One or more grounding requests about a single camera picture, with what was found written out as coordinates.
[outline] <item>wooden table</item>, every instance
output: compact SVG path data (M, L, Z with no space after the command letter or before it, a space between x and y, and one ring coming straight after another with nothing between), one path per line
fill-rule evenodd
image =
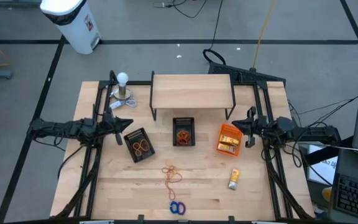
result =
M91 117L97 86L98 82L83 82L74 119ZM149 108L150 86L129 88L134 92L137 107L123 106L116 109L115 114L120 118L134 119L124 135L145 128L155 155L135 164L125 144L118 146L113 135L105 137L93 219L135 220L139 214L145 215L146 220L227 220L230 215L234 215L236 220L275 219L266 165L260 158L260 139L257 137L255 146L250 149L242 144L239 157L221 154L214 149L221 124L244 119L246 111L255 105L251 86L235 86L237 106L229 121L217 109L159 109L154 121ZM268 82L268 92L274 117L290 117L283 83ZM187 116L195 118L196 146L173 147L172 118ZM78 141L70 140L65 157L78 146ZM85 150L79 152L62 169L51 215L60 212L76 192L84 155ZM290 192L306 212L314 216L303 169L296 168L289 155L283 153L282 160ZM186 204L184 216L169 211L170 200L161 168L170 165L177 166L183 176L181 182L170 186L176 192L176 200ZM235 191L227 188L233 168L240 170ZM281 216L285 217L278 187L277 192ZM85 193L82 214L85 213L87 198L88 193Z

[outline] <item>grey floor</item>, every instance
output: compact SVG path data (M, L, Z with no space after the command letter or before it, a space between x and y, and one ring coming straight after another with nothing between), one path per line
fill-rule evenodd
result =
M211 39L219 1L207 1L196 19L174 9L156 9L154 0L93 0L91 10L104 40ZM182 9L194 13L202 1ZM358 25L358 0L347 0ZM217 39L257 39L270 1L224 1ZM38 9L0 8L0 40L58 40L61 34ZM264 39L357 40L339 1L278 1ZM105 80L110 70L126 72L130 80L149 80L156 73L207 73L202 56L208 44L100 45L91 55L63 48L42 118L72 119L81 82ZM0 44L12 59L10 80L0 80L0 204L16 164L25 132L37 105L55 44ZM228 65L248 69L256 45L216 44ZM259 72L287 79L287 95L298 112L358 95L357 45L262 45ZM301 117L310 124L330 109ZM357 101L326 122L341 136L352 135ZM33 142L6 222L47 218L63 153Z

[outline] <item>rubber band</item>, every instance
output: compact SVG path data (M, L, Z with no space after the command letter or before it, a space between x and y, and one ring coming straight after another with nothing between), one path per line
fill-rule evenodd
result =
M132 148L134 149L135 155L136 156L141 156L142 155L142 151L147 152L148 150L150 150L150 146L149 143L143 139L140 142L135 142L132 145Z
M188 141L190 139L190 133L188 131L180 131L177 134L177 143L182 146L186 146L188 144Z

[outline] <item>light bulb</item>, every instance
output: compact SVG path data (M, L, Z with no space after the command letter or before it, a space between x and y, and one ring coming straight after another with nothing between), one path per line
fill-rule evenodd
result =
M118 81L119 86L124 87L128 82L128 75L124 72L120 72L117 75L117 81Z

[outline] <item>wooden board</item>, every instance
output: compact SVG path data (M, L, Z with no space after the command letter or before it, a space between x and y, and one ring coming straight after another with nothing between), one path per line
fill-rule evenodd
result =
M98 82L83 83L74 119L91 116L97 86ZM158 110L157 120L153 121L149 108L150 87L129 88L134 91L137 107L123 106L115 113L120 118L134 119L124 134L145 128L155 155L135 164L127 147L117 145L115 136L105 138L93 219L135 220L143 214L147 220L227 220L230 215L236 220L274 220L266 165L260 158L261 140L256 138L255 146L247 149L244 136L239 157L214 150L221 124L244 119L246 111L255 105L251 87L235 86L237 106L229 121L221 110L214 109ZM268 88L274 117L290 117L283 83L269 82ZM172 118L186 116L195 118L196 146L173 147ZM69 141L65 157L78 146L78 141ZM60 212L77 190L84 154L85 151L81 151L62 169L51 215ZM303 169L296 168L289 155L283 153L282 159L290 192L306 212L314 216ZM187 206L184 216L169 211L170 200L161 168L170 165L177 166L183 176L181 182L170 186L176 192L176 200ZM236 191L227 188L233 168L240 170ZM277 192L281 214L285 217L279 188ZM88 193L85 193L82 214L87 199Z
M232 108L229 75L154 75L153 108Z

